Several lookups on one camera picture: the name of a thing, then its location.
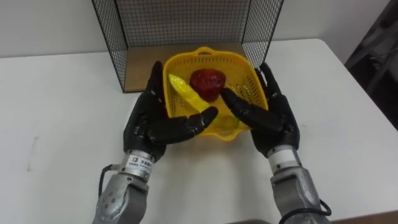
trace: metal forearm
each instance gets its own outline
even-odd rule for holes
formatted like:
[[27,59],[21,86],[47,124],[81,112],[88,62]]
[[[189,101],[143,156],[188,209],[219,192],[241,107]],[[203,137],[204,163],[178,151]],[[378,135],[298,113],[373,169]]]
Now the metal forearm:
[[[308,170],[302,167],[292,146],[275,147],[268,153],[274,176],[271,178],[275,203],[282,216],[301,208],[321,210],[320,199]],[[285,223],[329,224],[324,215],[298,213]]]
[[128,151],[98,199],[93,224],[138,224],[146,211],[146,198],[154,158]]

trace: white wall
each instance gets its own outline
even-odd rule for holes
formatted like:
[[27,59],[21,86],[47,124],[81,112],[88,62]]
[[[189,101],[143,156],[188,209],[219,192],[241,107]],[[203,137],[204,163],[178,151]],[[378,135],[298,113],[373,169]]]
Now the white wall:
[[[274,37],[320,38],[345,62],[388,2],[285,0]],[[90,0],[0,0],[0,57],[104,50]]]
[[345,62],[389,0],[285,0],[275,39],[319,38]]

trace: white table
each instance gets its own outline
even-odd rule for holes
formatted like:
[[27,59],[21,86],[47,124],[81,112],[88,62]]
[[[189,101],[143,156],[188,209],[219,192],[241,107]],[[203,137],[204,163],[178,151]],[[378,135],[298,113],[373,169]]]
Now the white table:
[[[326,44],[273,42],[267,62],[331,219],[397,210],[398,133]],[[100,170],[121,161],[137,95],[121,93],[108,53],[0,59],[1,222],[91,223]],[[277,223],[271,175],[248,132],[169,146],[142,223]]]

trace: floor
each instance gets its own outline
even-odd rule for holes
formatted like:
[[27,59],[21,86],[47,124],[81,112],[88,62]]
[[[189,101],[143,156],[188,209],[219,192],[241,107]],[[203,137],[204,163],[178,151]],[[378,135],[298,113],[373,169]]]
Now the floor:
[[[352,66],[349,72],[361,87],[366,89],[376,72],[376,67],[370,57],[365,57]],[[396,79],[387,72],[369,97],[398,130],[398,82]]]

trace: basket handle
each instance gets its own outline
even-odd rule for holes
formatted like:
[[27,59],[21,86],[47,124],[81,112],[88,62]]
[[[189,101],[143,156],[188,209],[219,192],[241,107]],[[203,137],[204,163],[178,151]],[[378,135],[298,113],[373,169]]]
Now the basket handle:
[[218,55],[216,50],[213,50],[209,47],[199,47],[196,51],[193,52],[194,55]]

